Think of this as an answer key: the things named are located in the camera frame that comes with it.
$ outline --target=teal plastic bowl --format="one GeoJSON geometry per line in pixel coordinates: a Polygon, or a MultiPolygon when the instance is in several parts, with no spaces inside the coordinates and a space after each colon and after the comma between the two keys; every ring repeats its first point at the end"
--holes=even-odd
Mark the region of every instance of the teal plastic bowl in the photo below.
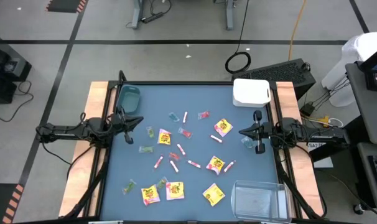
{"type": "Polygon", "coordinates": [[[134,86],[123,86],[119,94],[118,105],[121,105],[126,114],[134,114],[140,101],[140,90],[134,86]]]}

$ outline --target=wooden table frame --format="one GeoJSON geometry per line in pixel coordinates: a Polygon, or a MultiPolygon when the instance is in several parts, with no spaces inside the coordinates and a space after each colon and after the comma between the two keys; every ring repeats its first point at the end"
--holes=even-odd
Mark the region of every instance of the wooden table frame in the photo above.
{"type": "MultiPolygon", "coordinates": [[[[105,105],[115,104],[115,96],[117,91],[115,88],[111,88],[114,84],[116,84],[116,82],[91,83],[88,99],[85,106],[86,118],[102,117],[113,112],[113,106],[105,107],[105,105]]],[[[276,84],[276,92],[278,94],[280,107],[276,108],[276,103],[274,102],[274,100],[271,100],[270,107],[272,120],[275,123],[278,121],[277,114],[279,111],[278,109],[280,109],[281,115],[283,117],[291,117],[300,121],[300,113],[293,84],[291,82],[277,82],[276,84]]],[[[307,146],[305,144],[299,144],[307,149],[307,146]]],[[[75,147],[73,160],[88,147],[89,142],[78,141],[75,147]]],[[[90,179],[93,179],[95,174],[99,171],[101,164],[103,163],[103,159],[105,158],[105,152],[105,149],[91,149],[73,166],[70,171],[70,175],[64,191],[64,196],[59,212],[60,216],[67,214],[80,200],[81,196],[88,188],[90,179]],[[94,163],[98,164],[96,172],[92,170],[94,168],[94,163]]],[[[302,194],[306,202],[313,208],[313,210],[317,214],[322,215],[323,208],[320,201],[319,189],[317,187],[312,162],[309,156],[297,147],[290,149],[289,156],[291,158],[290,165],[292,167],[292,173],[289,174],[294,176],[298,191],[302,194]]],[[[88,216],[95,216],[96,214],[98,214],[99,206],[97,205],[102,198],[102,196],[99,195],[99,193],[101,192],[100,185],[101,184],[99,184],[96,190],[93,192],[89,203],[90,206],[86,206],[85,209],[80,213],[80,216],[82,216],[83,214],[88,216]]],[[[296,214],[298,213],[296,213],[294,209],[295,206],[292,206],[292,214],[296,217],[296,214]]],[[[306,218],[306,215],[303,211],[302,216],[303,218],[306,218]]]]}

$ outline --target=clear plastic container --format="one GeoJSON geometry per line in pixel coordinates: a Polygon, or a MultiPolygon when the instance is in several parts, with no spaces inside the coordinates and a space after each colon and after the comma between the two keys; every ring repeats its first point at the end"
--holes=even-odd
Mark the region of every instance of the clear plastic container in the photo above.
{"type": "Polygon", "coordinates": [[[283,184],[237,180],[231,192],[231,208],[240,220],[291,222],[291,201],[283,184]]]}

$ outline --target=white tissue box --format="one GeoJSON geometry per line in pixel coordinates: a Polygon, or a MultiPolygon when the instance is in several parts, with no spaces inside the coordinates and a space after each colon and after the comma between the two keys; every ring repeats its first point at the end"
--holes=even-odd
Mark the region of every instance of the white tissue box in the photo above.
{"type": "Polygon", "coordinates": [[[237,78],[233,84],[235,106],[259,108],[270,102],[270,85],[266,80],[237,78]]]}

